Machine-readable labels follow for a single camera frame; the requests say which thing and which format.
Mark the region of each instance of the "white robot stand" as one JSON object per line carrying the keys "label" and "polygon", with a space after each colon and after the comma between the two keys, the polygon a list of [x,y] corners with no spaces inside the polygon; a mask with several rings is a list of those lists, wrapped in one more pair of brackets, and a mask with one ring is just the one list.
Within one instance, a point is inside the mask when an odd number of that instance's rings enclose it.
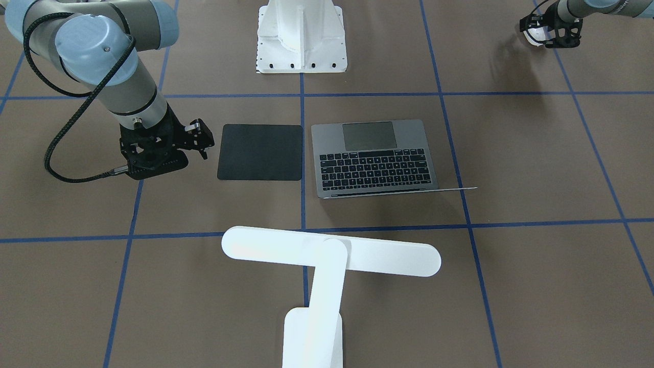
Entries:
{"label": "white robot stand", "polygon": [[343,368],[346,269],[429,277],[441,266],[428,244],[254,227],[227,230],[222,249],[234,259],[316,268],[309,307],[286,314],[282,368]]}
{"label": "white robot stand", "polygon": [[347,69],[343,11],[332,0],[270,0],[259,9],[257,36],[260,73]]}

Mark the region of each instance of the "blue grid line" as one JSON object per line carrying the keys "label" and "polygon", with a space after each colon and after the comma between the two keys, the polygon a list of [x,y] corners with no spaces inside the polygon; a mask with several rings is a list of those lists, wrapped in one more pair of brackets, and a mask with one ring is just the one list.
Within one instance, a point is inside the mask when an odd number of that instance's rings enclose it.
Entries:
{"label": "blue grid line", "polygon": [[[436,56],[434,55],[434,47],[433,47],[432,38],[431,38],[430,32],[429,32],[429,25],[427,23],[426,12],[424,10],[424,3],[423,3],[422,0],[419,0],[419,1],[420,1],[421,12],[422,12],[422,22],[424,24],[424,32],[426,34],[427,44],[429,46],[429,53],[430,53],[431,58],[432,58],[432,67],[434,68],[434,78],[436,79],[436,86],[438,87],[439,99],[440,99],[440,102],[441,102],[441,109],[443,111],[443,119],[445,121],[445,128],[447,130],[447,139],[449,140],[450,150],[452,151],[452,160],[454,162],[454,167],[455,167],[455,172],[456,172],[456,180],[458,182],[458,186],[463,187],[463,183],[462,183],[462,180],[461,180],[461,173],[460,173],[460,170],[459,170],[459,167],[458,167],[458,161],[456,159],[456,150],[455,150],[455,146],[454,146],[454,140],[452,138],[452,131],[451,131],[451,127],[450,127],[450,124],[449,124],[449,119],[448,119],[448,116],[447,116],[447,109],[446,109],[446,106],[445,106],[445,96],[442,94],[443,89],[441,87],[441,80],[440,80],[440,77],[438,75],[438,67],[436,65]],[[494,327],[494,324],[493,324],[492,314],[491,314],[491,306],[490,306],[490,303],[489,303],[489,300],[488,300],[488,295],[487,295],[487,292],[486,292],[486,283],[484,281],[484,276],[483,276],[483,273],[482,273],[482,270],[481,270],[481,263],[479,261],[479,254],[477,252],[477,243],[475,241],[475,235],[473,233],[472,227],[470,226],[471,221],[470,221],[470,213],[468,211],[468,202],[466,201],[466,193],[464,191],[460,191],[460,194],[461,194],[461,202],[462,202],[462,205],[463,205],[463,210],[464,210],[464,213],[465,213],[465,216],[466,216],[466,225],[467,225],[467,228],[468,228],[468,236],[470,237],[470,245],[472,247],[472,253],[473,253],[473,256],[474,256],[474,259],[475,259],[475,266],[477,268],[477,277],[479,278],[479,288],[481,289],[481,296],[482,296],[482,299],[483,299],[483,302],[484,302],[484,308],[486,310],[486,317],[487,317],[487,320],[488,320],[490,338],[491,338],[492,345],[493,345],[493,350],[494,350],[494,353],[495,353],[495,360],[497,362],[498,368],[502,368],[502,357],[500,355],[500,349],[499,349],[499,345],[498,345],[498,342],[497,342],[497,337],[496,337],[496,334],[495,334],[495,327]]]}
{"label": "blue grid line", "polygon": [[141,203],[141,193],[143,191],[143,180],[139,181],[139,187],[136,190],[136,199],[134,200],[134,213],[131,217],[131,224],[129,225],[129,236],[127,245],[125,246],[125,256],[123,257],[123,264],[120,270],[120,281],[118,282],[118,292],[116,293],[116,302],[114,304],[114,313],[111,318],[111,328],[109,329],[109,338],[107,341],[107,349],[105,351],[105,360],[103,368],[109,368],[109,360],[111,359],[111,350],[114,344],[114,336],[116,334],[116,325],[118,324],[118,312],[120,311],[120,302],[122,300],[122,292],[125,286],[125,279],[127,278],[127,267],[129,263],[129,255],[131,253],[132,236],[136,228],[136,218],[139,215],[139,204]]}
{"label": "blue grid line", "polygon": [[[301,180],[301,197],[300,197],[300,229],[304,231],[307,228],[307,211],[306,211],[306,169],[305,169],[305,124],[304,124],[304,73],[300,73],[300,126],[302,127],[302,180]],[[302,290],[304,294],[304,307],[309,306],[309,270],[302,266]]]}
{"label": "blue grid line", "polygon": [[[572,92],[566,91],[487,91],[487,92],[353,92],[353,93],[307,93],[306,98],[315,97],[417,97],[417,96],[543,96],[560,95],[569,96]],[[654,91],[575,91],[577,95],[599,95],[599,96],[620,96],[620,95],[651,95]],[[271,93],[271,94],[165,94],[164,97],[177,98],[285,98],[299,97],[297,93]],[[69,96],[6,96],[4,100],[76,100]]]}
{"label": "blue grid line", "polygon": [[[654,223],[654,218],[632,218],[625,220],[628,223]],[[332,227],[313,229],[289,229],[290,231],[305,232],[373,232],[373,231],[410,231],[410,230],[448,230],[448,229],[495,229],[506,227],[546,227],[546,226],[572,226],[572,225],[607,225],[621,224],[622,219],[597,220],[563,220],[563,221],[524,221],[508,223],[471,223],[444,224],[444,225],[411,225],[411,226],[380,226],[380,227]],[[214,232],[172,232],[159,234],[134,234],[134,240],[140,239],[170,239],[170,238],[212,238],[224,235],[224,231]],[[94,240],[127,240],[130,235],[95,235],[95,236],[49,236],[42,238],[0,238],[0,244],[18,243],[47,243],[47,242],[84,242]]]}
{"label": "blue grid line", "polygon": [[299,97],[299,93],[256,93],[256,94],[166,94],[166,98],[268,98]]}
{"label": "blue grid line", "polygon": [[611,192],[611,196],[613,197],[613,201],[615,202],[615,207],[617,208],[618,213],[620,214],[620,219],[622,220],[625,230],[627,231],[627,236],[629,237],[629,241],[631,242],[631,246],[634,250],[634,253],[636,254],[636,258],[638,260],[638,263],[640,264],[640,268],[643,271],[643,274],[645,276],[645,280],[647,284],[649,285],[649,290],[654,295],[654,283],[652,282],[651,276],[649,275],[649,272],[647,271],[647,266],[645,265],[645,262],[643,260],[643,257],[640,254],[640,250],[638,249],[638,245],[636,244],[636,240],[634,239],[632,233],[631,233],[631,228],[629,227],[629,223],[625,218],[625,213],[622,210],[622,206],[620,205],[620,201],[617,198],[617,194],[615,193],[615,190],[613,188],[613,184],[611,183],[611,179],[609,178],[608,172],[606,171],[606,167],[604,166],[604,161],[602,160],[602,157],[600,156],[600,152],[595,145],[595,140],[593,139],[593,135],[591,134],[591,129],[588,126],[588,123],[586,121],[586,118],[583,114],[583,111],[581,110],[581,105],[579,104],[579,100],[577,99],[577,93],[575,92],[574,88],[572,88],[572,83],[570,82],[570,79],[568,78],[568,73],[566,72],[566,68],[563,65],[563,61],[561,60],[561,57],[559,55],[559,52],[554,49],[554,55],[557,57],[557,61],[559,63],[559,67],[561,68],[561,72],[563,73],[563,77],[566,81],[566,84],[568,85],[568,89],[570,90],[572,99],[574,100],[575,106],[577,107],[577,112],[579,113],[579,117],[581,118],[581,123],[583,124],[584,130],[586,131],[586,135],[588,136],[588,139],[591,143],[591,147],[593,148],[593,152],[595,153],[595,157],[597,158],[597,162],[600,165],[600,168],[602,169],[602,174],[604,174],[604,179],[606,180],[606,184],[609,187],[609,191]]}
{"label": "blue grid line", "polygon": [[20,66],[23,64],[23,58],[25,56],[21,53],[20,57],[18,58],[18,62],[16,63],[16,67],[14,68],[14,73],[11,75],[11,80],[9,81],[9,85],[7,86],[7,91],[5,91],[5,96],[2,99],[2,102],[0,102],[0,114],[5,110],[5,105],[7,104],[7,100],[9,99],[9,95],[11,94],[12,88],[14,88],[14,83],[16,82],[16,78],[18,77],[18,71],[20,70]]}

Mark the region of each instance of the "laptop keyboard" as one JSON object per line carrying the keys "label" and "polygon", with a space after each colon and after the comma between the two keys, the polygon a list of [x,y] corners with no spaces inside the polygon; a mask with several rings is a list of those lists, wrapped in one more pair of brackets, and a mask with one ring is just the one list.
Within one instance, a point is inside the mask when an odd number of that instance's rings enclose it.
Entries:
{"label": "laptop keyboard", "polygon": [[395,149],[320,155],[322,190],[429,184],[424,149]]}

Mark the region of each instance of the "black mouse pad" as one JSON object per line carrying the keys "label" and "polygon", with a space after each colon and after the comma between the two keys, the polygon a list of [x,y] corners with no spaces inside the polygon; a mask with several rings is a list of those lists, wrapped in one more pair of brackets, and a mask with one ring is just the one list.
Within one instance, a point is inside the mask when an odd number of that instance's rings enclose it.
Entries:
{"label": "black mouse pad", "polygon": [[302,127],[227,124],[222,129],[221,180],[300,180]]}

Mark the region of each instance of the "black cable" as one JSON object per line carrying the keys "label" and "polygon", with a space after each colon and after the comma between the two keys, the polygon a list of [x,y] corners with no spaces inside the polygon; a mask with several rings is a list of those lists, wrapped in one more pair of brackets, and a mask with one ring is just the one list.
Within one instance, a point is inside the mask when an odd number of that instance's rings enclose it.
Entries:
{"label": "black cable", "polygon": [[73,92],[68,92],[64,89],[61,89],[57,87],[54,83],[50,82],[39,70],[36,64],[34,64],[34,60],[32,59],[32,50],[29,48],[29,39],[32,37],[32,33],[34,32],[35,29],[39,25],[41,25],[44,22],[47,22],[49,20],[53,19],[58,19],[58,18],[68,18],[69,16],[73,15],[73,13],[69,12],[57,12],[57,13],[52,13],[52,14],[47,14],[39,19],[35,20],[32,22],[32,24],[27,27],[27,30],[25,30],[25,35],[23,38],[23,51],[25,52],[25,60],[27,60],[27,63],[29,64],[29,67],[32,68],[32,71],[34,74],[37,75],[37,77],[43,81],[43,83],[47,84],[50,88],[53,90],[59,92],[60,94],[64,94],[69,97],[88,97],[90,96],[91,92],[86,92],[86,93],[73,93]]}
{"label": "black cable", "polygon": [[[63,14],[72,14],[72,13],[52,13],[46,16],[42,16],[39,19],[35,20],[28,28],[27,31],[25,32],[25,39],[23,46],[26,48],[26,57],[29,54],[29,37],[31,36],[31,33],[34,32],[34,29],[38,27],[40,24],[43,22],[47,22],[51,19],[55,18],[62,18]],[[85,183],[87,181],[92,181],[92,180],[97,180],[101,179],[104,177],[109,177],[109,176],[115,176],[115,175],[120,175],[126,172],[126,170],[121,170],[118,169],[113,169],[109,170],[108,172],[103,172],[102,174],[97,174],[94,176],[90,177],[85,177],[82,179],[71,179],[69,177],[65,177],[60,175],[59,173],[55,172],[54,169],[50,166],[50,159],[52,158],[52,153],[54,152],[55,147],[57,147],[57,144],[63,139],[63,137],[68,133],[68,131],[73,127],[73,125],[77,122],[77,120],[82,116],[82,114],[87,110],[89,105],[95,100],[98,94],[102,91],[102,89],[107,85],[107,83],[111,80],[111,78],[116,74],[116,72],[122,67],[122,65],[125,63],[127,60],[128,56],[131,54],[131,51],[135,48],[136,46],[136,40],[134,37],[131,35],[128,35],[129,37],[129,46],[125,51],[122,53],[118,61],[114,64],[114,66],[111,67],[107,75],[102,79],[102,81],[93,89],[92,92],[88,93],[88,97],[86,100],[84,100],[84,103],[75,111],[75,114],[68,120],[66,125],[63,126],[63,128],[57,133],[57,135],[54,137],[54,139],[50,142],[50,145],[48,146],[48,149],[45,152],[45,158],[44,158],[44,165],[45,165],[45,170],[47,170],[52,176],[55,178],[64,181],[66,183]]]}

